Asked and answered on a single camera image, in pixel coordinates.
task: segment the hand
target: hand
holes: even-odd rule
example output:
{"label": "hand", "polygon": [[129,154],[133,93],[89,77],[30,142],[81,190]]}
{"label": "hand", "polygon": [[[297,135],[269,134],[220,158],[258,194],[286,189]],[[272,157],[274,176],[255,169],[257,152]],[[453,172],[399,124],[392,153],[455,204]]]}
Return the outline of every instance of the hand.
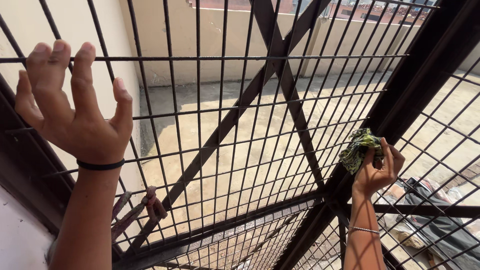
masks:
{"label": "hand", "polygon": [[405,158],[392,145],[387,144],[385,138],[380,141],[384,153],[384,161],[375,163],[373,167],[373,156],[375,150],[369,148],[362,166],[355,175],[352,193],[365,195],[370,198],[377,190],[388,186],[396,181],[396,177],[402,169]]}
{"label": "hand", "polygon": [[92,84],[95,47],[85,42],[75,55],[72,110],[61,89],[70,52],[70,45],[61,39],[55,41],[53,51],[45,43],[37,44],[26,60],[27,71],[19,74],[15,111],[45,139],[80,161],[98,165],[119,162],[132,134],[132,97],[123,80],[116,78],[113,96],[117,109],[115,116],[104,120]]}

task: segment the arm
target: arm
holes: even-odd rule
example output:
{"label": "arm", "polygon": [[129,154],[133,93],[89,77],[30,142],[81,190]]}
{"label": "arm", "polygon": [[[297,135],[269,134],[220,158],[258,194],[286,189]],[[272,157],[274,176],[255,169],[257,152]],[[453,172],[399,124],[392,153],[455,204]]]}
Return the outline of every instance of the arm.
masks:
{"label": "arm", "polygon": [[[372,165],[374,150],[370,148],[355,175],[355,182],[352,186],[351,227],[378,231],[377,217],[371,197],[377,190],[395,182],[405,161],[398,150],[387,144],[385,138],[382,138],[381,144],[384,162],[376,162],[375,166],[379,169],[375,169]],[[385,269],[380,235],[350,228],[344,269]]]}
{"label": "arm", "polygon": [[[20,71],[15,110],[45,139],[78,160],[98,165],[119,162],[132,133],[132,98],[116,78],[117,109],[112,119],[104,120],[92,84],[95,47],[85,42],[74,61],[72,110],[61,89],[70,52],[63,40],[55,41],[53,51],[45,43],[37,44],[27,58],[27,71]],[[120,168],[79,168],[51,270],[111,269],[110,223],[119,175]]]}

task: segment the bracelet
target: bracelet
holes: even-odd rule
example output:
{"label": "bracelet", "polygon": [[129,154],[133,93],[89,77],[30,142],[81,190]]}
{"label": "bracelet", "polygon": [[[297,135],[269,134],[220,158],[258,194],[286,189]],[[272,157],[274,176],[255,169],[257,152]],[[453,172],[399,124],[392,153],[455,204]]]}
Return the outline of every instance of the bracelet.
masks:
{"label": "bracelet", "polygon": [[112,164],[105,164],[105,165],[97,165],[97,164],[90,164],[86,163],[80,160],[77,160],[78,166],[87,169],[87,170],[92,170],[92,171],[108,171],[108,170],[113,170],[116,168],[119,168],[123,166],[125,163],[125,159],[120,160],[117,163],[112,163]]}
{"label": "bracelet", "polygon": [[370,233],[380,234],[380,232],[377,232],[377,231],[374,231],[374,230],[369,230],[369,229],[363,229],[363,228],[359,228],[359,227],[349,226],[349,228],[356,229],[356,230],[360,230],[360,231],[366,231],[366,232],[370,232]]}

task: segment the tied cloth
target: tied cloth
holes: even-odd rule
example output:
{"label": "tied cloth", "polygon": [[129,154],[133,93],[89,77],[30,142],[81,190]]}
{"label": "tied cloth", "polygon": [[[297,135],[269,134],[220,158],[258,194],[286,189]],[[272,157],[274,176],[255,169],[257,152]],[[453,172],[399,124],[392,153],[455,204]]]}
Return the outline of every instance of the tied cloth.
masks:
{"label": "tied cloth", "polygon": [[[149,186],[147,188],[147,194],[142,198],[142,201],[132,208],[121,220],[115,223],[112,227],[112,243],[122,234],[132,222],[134,222],[138,216],[142,213],[144,208],[147,208],[148,217],[153,222],[157,222],[158,218],[164,219],[168,216],[160,200],[157,199],[155,191],[156,187]],[[130,191],[123,193],[118,201],[113,206],[112,221],[120,213],[120,210],[127,204],[128,200],[132,196]]]}
{"label": "tied cloth", "polygon": [[339,157],[340,162],[351,174],[358,171],[365,159],[365,153],[367,153],[369,147],[375,148],[373,161],[382,160],[384,153],[382,151],[382,146],[380,145],[381,137],[373,135],[370,128],[357,129],[352,132],[349,138],[353,138],[352,143],[340,152]]}

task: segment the metal grille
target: metal grille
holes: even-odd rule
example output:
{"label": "metal grille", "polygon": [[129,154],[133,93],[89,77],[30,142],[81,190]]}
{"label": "metal grille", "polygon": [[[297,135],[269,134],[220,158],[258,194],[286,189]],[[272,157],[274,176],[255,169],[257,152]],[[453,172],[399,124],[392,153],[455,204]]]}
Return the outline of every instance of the metal grille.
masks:
{"label": "metal grille", "polygon": [[[169,216],[156,223],[151,222],[147,215],[140,216],[132,224],[138,226],[139,233],[124,233],[113,244],[112,250],[117,255],[114,256],[114,267],[260,270],[282,269],[291,260],[295,269],[339,269],[345,252],[347,215],[342,207],[335,208],[331,203],[335,201],[332,199],[335,194],[348,190],[348,184],[345,184],[347,176],[339,171],[337,156],[347,147],[351,131],[366,123],[374,125],[374,122],[368,121],[376,121],[377,117],[369,111],[383,93],[392,91],[387,86],[390,77],[399,72],[395,67],[410,56],[412,41],[418,40],[419,35],[427,35],[423,31],[424,22],[439,10],[439,3],[383,0],[365,4],[356,0],[342,5],[336,1],[311,0],[302,10],[302,0],[298,0],[291,30],[282,37],[277,23],[280,0],[273,3],[271,0],[251,0],[249,23],[245,26],[248,28],[245,54],[226,56],[229,2],[225,0],[221,56],[205,56],[200,46],[202,2],[196,0],[196,56],[174,56],[168,1],[163,0],[168,56],[145,57],[142,56],[134,1],[125,1],[128,3],[137,56],[108,55],[94,3],[87,0],[103,53],[103,56],[96,57],[96,61],[105,62],[112,81],[115,77],[112,61],[138,63],[143,85],[141,115],[133,119],[139,123],[145,142],[141,145],[144,149],[138,149],[134,140],[130,139],[135,158],[126,160],[126,163],[127,166],[138,167],[144,187],[154,182],[146,172],[146,166],[157,171],[155,183],[160,183],[156,184],[157,195],[164,197],[162,203]],[[47,2],[40,0],[40,3],[55,38],[60,39]],[[340,10],[345,7],[349,12]],[[352,22],[360,20],[355,17],[355,14],[361,13],[359,10],[365,12],[361,14],[361,23],[352,26]],[[324,39],[317,44],[318,55],[312,55],[314,48],[310,44],[312,39],[317,39],[318,31],[315,32],[315,29],[320,20],[328,27]],[[249,56],[254,21],[265,43],[265,56]],[[1,58],[0,62],[24,63],[25,57],[1,16],[0,27],[18,56]],[[304,44],[300,50],[302,54],[291,55],[299,43]],[[147,61],[168,61],[170,86],[149,87],[144,66]],[[182,72],[174,68],[177,61],[196,63],[196,84],[176,85],[175,74]],[[210,107],[204,107],[202,99],[209,91],[205,86],[212,87],[211,83],[201,80],[203,61],[220,62],[220,81],[214,83],[218,85],[218,92],[214,93],[218,102]],[[240,83],[225,81],[226,61],[243,62]],[[246,77],[248,61],[264,61],[252,78]],[[305,73],[302,70],[309,61],[315,61],[315,65],[311,72]],[[451,165],[449,160],[449,157],[462,155],[465,147],[477,147],[479,144],[475,137],[479,128],[477,119],[472,120],[477,122],[468,124],[469,127],[476,125],[473,129],[456,125],[463,113],[474,108],[477,102],[477,87],[480,84],[470,72],[478,61],[480,59],[464,74],[449,73],[449,85],[453,86],[445,85],[435,97],[427,97],[428,101],[433,99],[431,104],[415,112],[419,114],[417,120],[411,126],[408,124],[410,129],[399,138],[397,147],[402,153],[415,152],[411,159],[407,159],[399,176],[399,181],[408,189],[405,194],[418,194],[414,187],[420,181],[409,184],[401,178],[411,175],[412,170],[419,174],[419,179],[431,177],[435,172],[450,176],[430,196],[419,195],[422,201],[412,208],[403,209],[398,204],[401,198],[390,203],[385,197],[388,189],[377,194],[375,209],[382,213],[378,215],[382,239],[391,238],[395,242],[387,247],[384,241],[384,256],[390,267],[402,268],[413,262],[415,267],[424,269],[416,256],[427,248],[436,247],[449,234],[436,241],[430,241],[425,236],[427,246],[416,253],[406,250],[402,244],[413,235],[421,234],[424,227],[439,217],[452,221],[459,231],[477,242],[468,250],[455,254],[439,249],[444,263],[451,262],[449,265],[459,267],[455,258],[479,246],[478,238],[466,229],[478,216],[462,214],[458,217],[472,219],[459,223],[452,213],[452,209],[463,209],[455,207],[478,191],[478,184],[465,172],[475,165],[479,157],[465,158],[461,167]],[[293,63],[298,64],[297,70],[292,68]],[[476,94],[468,100],[459,101],[461,106],[455,104],[459,110],[451,118],[438,117],[442,105],[448,106],[448,101],[452,99],[458,102],[456,89],[461,84],[471,85]],[[196,108],[181,108],[179,100],[184,101],[186,95],[190,95],[190,101]],[[171,100],[170,108],[155,107],[152,100],[158,98]],[[192,123],[196,123],[191,127],[196,130],[193,132],[194,140],[185,139],[183,125],[187,118],[190,121],[194,119]],[[176,135],[173,136],[176,142],[166,143],[175,147],[167,147],[159,139],[166,132],[163,129],[166,123],[173,123],[171,133]],[[206,128],[212,123],[214,128]],[[428,128],[432,126],[435,126],[434,137],[428,142],[416,140],[423,133],[431,133]],[[8,130],[6,134],[25,132],[33,131],[29,127],[21,127]],[[458,142],[451,140],[455,143],[438,151],[436,149],[441,146],[435,142],[441,141],[445,134],[455,135]],[[64,177],[76,171],[57,168],[41,178],[61,179],[59,183],[71,192],[72,187]],[[438,206],[429,200],[454,181],[472,185],[471,191],[448,207]],[[329,183],[334,183],[335,187],[329,189]],[[125,191],[122,179],[119,179],[119,184]],[[144,189],[133,191],[140,196],[144,193]],[[436,216],[417,228],[411,218],[419,209],[425,209],[423,206],[429,207],[424,214]],[[321,208],[330,208],[334,213],[332,215],[337,215],[338,219],[330,223],[333,216],[322,216]],[[310,235],[317,241],[310,249],[307,246],[306,252],[300,252],[295,246],[297,241],[293,239],[308,236],[302,234],[302,228],[309,226],[311,220],[307,217],[313,219],[317,209],[319,216],[315,220],[324,217],[324,230]],[[388,227],[382,222],[386,213],[399,215],[395,225]],[[414,233],[399,242],[391,231],[401,222],[412,226]],[[299,256],[289,257],[288,248],[300,252]]]}

